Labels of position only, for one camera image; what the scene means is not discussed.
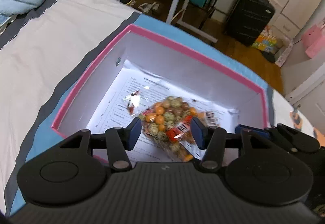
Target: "candy wrapper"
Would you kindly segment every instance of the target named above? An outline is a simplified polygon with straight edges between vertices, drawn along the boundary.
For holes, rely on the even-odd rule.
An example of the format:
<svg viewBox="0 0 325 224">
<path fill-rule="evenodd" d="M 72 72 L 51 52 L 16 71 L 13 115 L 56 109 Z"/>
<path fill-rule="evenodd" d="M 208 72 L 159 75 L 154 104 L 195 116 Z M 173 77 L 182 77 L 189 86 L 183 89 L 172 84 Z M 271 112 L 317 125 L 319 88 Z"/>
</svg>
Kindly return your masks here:
<svg viewBox="0 0 325 224">
<path fill-rule="evenodd" d="M 204 154 L 204 151 L 198 149 L 191 135 L 192 117 L 198 117 L 206 126 L 218 125 L 215 112 L 201 111 L 199 102 L 189 101 L 196 108 L 181 97 L 169 96 L 139 115 L 144 133 L 174 161 L 187 162 L 193 157 L 199 159 Z"/>
<path fill-rule="evenodd" d="M 146 109 L 150 103 L 150 100 L 147 97 L 147 91 L 149 86 L 144 86 L 139 90 L 135 90 L 133 93 L 125 96 L 123 102 L 128 110 L 129 114 L 133 117 L 140 114 L 143 109 Z"/>
</svg>

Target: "metal screw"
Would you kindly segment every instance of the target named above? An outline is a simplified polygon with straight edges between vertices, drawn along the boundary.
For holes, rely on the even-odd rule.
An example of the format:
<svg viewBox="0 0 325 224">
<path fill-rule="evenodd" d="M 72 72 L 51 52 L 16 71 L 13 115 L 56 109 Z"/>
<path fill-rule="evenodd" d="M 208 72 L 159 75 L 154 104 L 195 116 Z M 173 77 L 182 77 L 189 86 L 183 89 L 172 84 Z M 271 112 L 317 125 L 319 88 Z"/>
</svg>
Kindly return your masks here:
<svg viewBox="0 0 325 224">
<path fill-rule="evenodd" d="M 129 167 L 129 163 L 127 161 L 119 160 L 113 163 L 113 167 L 116 169 L 125 169 Z"/>
<path fill-rule="evenodd" d="M 118 58 L 117 58 L 117 61 L 116 61 L 116 66 L 119 66 L 120 63 L 121 63 L 121 57 L 118 57 Z"/>
<path fill-rule="evenodd" d="M 215 169 L 218 167 L 218 163 L 215 161 L 204 161 L 204 162 L 202 162 L 202 166 L 205 169 Z"/>
</svg>

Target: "pink bag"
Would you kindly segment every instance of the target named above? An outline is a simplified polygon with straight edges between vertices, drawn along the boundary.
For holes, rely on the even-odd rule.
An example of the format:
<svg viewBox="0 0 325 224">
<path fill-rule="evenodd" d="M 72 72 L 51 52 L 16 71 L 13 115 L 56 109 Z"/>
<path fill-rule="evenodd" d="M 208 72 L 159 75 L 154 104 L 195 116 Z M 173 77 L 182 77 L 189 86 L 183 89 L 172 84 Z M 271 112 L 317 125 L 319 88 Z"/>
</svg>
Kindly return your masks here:
<svg viewBox="0 0 325 224">
<path fill-rule="evenodd" d="M 325 47 L 325 36 L 322 34 L 322 28 L 323 27 L 313 25 L 313 27 L 307 30 L 301 38 L 305 53 L 309 58 L 313 58 L 321 48 Z"/>
</svg>

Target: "bed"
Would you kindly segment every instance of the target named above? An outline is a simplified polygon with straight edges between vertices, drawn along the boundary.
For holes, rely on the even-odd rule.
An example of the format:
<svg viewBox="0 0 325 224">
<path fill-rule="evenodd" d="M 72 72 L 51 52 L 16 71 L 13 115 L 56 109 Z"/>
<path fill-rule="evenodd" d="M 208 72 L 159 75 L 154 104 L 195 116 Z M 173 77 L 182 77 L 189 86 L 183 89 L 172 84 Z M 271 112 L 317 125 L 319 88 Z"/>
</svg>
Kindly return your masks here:
<svg viewBox="0 0 325 224">
<path fill-rule="evenodd" d="M 16 181 L 19 168 L 62 140 L 52 128 L 59 110 L 91 63 L 130 25 L 236 72 L 260 89 L 263 124 L 294 127 L 293 107 L 277 91 L 244 65 L 180 29 L 115 0 L 46 0 L 18 17 L 0 37 L 0 210 L 6 216 L 24 205 Z M 302 132 L 314 136 L 312 124 L 298 114 Z"/>
</svg>

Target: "cabinet handle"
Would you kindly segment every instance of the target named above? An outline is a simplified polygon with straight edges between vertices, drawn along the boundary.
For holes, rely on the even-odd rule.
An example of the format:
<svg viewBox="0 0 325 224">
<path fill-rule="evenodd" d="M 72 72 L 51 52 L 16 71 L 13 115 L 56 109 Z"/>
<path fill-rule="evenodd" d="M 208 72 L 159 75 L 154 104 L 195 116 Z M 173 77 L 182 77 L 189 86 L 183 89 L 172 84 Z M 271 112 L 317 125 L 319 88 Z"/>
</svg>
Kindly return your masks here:
<svg viewBox="0 0 325 224">
<path fill-rule="evenodd" d="M 286 26 L 283 26 L 283 28 L 288 32 L 290 31 L 290 29 L 288 29 Z"/>
</svg>

